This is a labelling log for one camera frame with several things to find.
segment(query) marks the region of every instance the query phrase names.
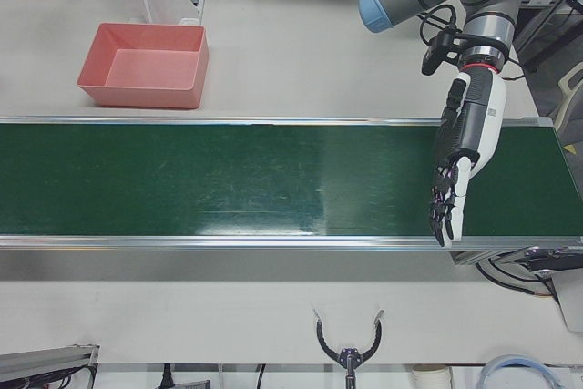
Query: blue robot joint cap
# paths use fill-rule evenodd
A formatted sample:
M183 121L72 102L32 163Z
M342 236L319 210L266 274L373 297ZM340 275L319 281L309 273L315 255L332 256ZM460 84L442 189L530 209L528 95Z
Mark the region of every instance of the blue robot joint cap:
M393 27L379 0L360 0L358 10L364 25L371 32L382 32Z

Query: yellow label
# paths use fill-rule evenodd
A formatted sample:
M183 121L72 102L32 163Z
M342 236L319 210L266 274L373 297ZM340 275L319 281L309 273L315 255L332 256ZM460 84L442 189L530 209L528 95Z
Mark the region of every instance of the yellow label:
M573 155L577 155L577 151L575 150L575 146L573 145L566 145L563 147L564 150L566 150L567 152L570 152Z

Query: metal bar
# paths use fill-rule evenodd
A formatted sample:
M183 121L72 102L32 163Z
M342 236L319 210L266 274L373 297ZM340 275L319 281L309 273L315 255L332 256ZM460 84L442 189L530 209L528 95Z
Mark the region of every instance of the metal bar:
M91 366L97 362L98 351L98 346L87 345L0 355L0 382L62 369Z
M169 118L169 117L90 117L90 116L14 116L0 117L0 124L125 124L125 125L365 125L365 126L439 126L438 118ZM504 127L553 126L551 118L509 118Z
M464 237L442 248L433 236L0 236L0 250L514 251L577 246L581 237Z
M476 264L483 259L489 259L501 253L504 253L504 251L460 251L452 254L452 258L454 259L454 263L458 265Z
M533 258L540 258L540 257L548 257L552 255L553 257L560 257L561 255L572 255L572 254L583 254L583 238L579 240L578 243L573 245L566 245L560 247L548 247L546 245L537 245L533 246L530 245L526 248L512 251L509 254L502 255L496 262L501 264L506 263L516 263L517 261L529 257Z

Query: floor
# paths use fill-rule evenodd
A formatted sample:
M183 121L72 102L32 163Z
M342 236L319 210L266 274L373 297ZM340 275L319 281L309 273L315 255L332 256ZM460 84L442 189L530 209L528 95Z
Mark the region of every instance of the floor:
M542 47L557 38L561 32L581 20L580 15L573 15L567 21L566 18L566 15L556 15L541 31L539 39L535 40L531 47L521 54L519 60L523 62L528 60ZM580 36L569 46L538 66L536 72L525 72L539 115L551 115L553 110L557 108L563 98L558 81L582 61L583 36ZM575 82L577 80L582 80L582 78L575 77ZM564 149L564 153L571 167L571 173L578 185L579 193L583 195L583 105L578 105L571 119L560 137L563 145L567 147Z

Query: white table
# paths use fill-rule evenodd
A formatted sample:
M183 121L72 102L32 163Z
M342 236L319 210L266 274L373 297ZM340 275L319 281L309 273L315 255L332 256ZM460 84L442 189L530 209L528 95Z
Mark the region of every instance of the white table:
M123 0L0 0L0 114L439 117L455 69L423 77L418 23L373 35L355 5L207 0L202 107L152 111L95 107L76 86L97 25L125 20ZM507 118L536 115L525 81L508 91ZM0 252L0 353L99 343L106 363L327 363L312 307L336 349L370 344L384 308L376 363L583 363L583 337L552 300L444 252Z
M99 23L128 20L125 0L0 0L0 114L439 118L455 68L424 77L419 20L372 34L357 1L206 0L201 107L158 111L96 107L76 85ZM526 81L508 83L506 118L536 115Z

